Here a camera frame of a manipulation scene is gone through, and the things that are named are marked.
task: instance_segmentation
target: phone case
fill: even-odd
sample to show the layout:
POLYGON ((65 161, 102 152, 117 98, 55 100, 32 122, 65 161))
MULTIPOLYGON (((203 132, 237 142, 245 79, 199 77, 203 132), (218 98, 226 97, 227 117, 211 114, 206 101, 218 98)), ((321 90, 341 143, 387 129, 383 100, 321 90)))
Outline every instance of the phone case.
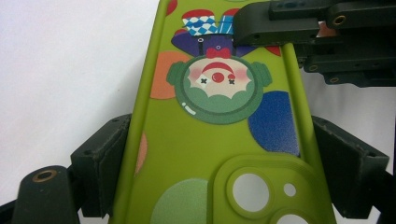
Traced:
POLYGON ((233 45, 253 2, 160 2, 110 223, 335 223, 293 45, 233 45))

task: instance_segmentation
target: clown nose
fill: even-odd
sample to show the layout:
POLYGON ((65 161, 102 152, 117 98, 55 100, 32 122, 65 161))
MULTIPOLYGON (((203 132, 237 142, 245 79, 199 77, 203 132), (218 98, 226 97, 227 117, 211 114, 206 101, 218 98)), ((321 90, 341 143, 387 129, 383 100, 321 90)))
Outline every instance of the clown nose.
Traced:
POLYGON ((224 75, 222 73, 215 73, 212 75, 212 80, 214 82, 220 83, 224 80, 224 75))

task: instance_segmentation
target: white table surface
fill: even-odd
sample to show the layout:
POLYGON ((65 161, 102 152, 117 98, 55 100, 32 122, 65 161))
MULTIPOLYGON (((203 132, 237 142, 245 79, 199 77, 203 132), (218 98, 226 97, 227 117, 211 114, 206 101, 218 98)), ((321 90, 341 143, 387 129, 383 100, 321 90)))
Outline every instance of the white table surface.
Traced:
MULTIPOLYGON (((0 204, 36 169, 70 154, 108 120, 131 113, 158 1, 0 1, 0 204)), ((396 88, 327 86, 304 74, 313 115, 391 156, 396 88)), ((338 223, 375 223, 368 220, 338 223)), ((107 218, 82 218, 106 223, 107 218)))

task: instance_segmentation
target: red circle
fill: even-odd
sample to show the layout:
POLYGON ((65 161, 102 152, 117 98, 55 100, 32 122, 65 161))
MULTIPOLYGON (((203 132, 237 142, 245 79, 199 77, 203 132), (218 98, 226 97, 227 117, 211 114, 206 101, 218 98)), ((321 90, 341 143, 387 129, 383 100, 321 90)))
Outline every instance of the red circle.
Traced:
POLYGON ((168 9, 166 10, 166 16, 172 14, 172 12, 175 11, 176 8, 177 8, 177 0, 172 0, 168 5, 168 9))
POLYGON ((214 82, 222 82, 224 80, 224 75, 222 73, 215 73, 212 75, 212 80, 214 82))

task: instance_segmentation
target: black bracket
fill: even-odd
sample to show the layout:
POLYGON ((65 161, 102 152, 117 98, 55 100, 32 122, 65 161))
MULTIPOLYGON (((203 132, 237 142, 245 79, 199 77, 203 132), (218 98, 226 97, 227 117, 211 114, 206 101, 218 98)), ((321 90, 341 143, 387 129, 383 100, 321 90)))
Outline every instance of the black bracket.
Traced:
POLYGON ((283 0, 248 4, 233 18, 236 46, 293 43, 300 67, 327 84, 396 86, 396 2, 283 0), (337 36, 317 37, 319 21, 337 36))
POLYGON ((69 168, 49 166, 26 176, 18 199, 0 207, 0 223, 77 224, 112 216, 112 205, 131 115, 112 119, 71 155, 69 168))
POLYGON ((395 177, 389 157, 325 119, 313 117, 332 203, 343 217, 367 218, 373 206, 380 223, 396 220, 395 177))

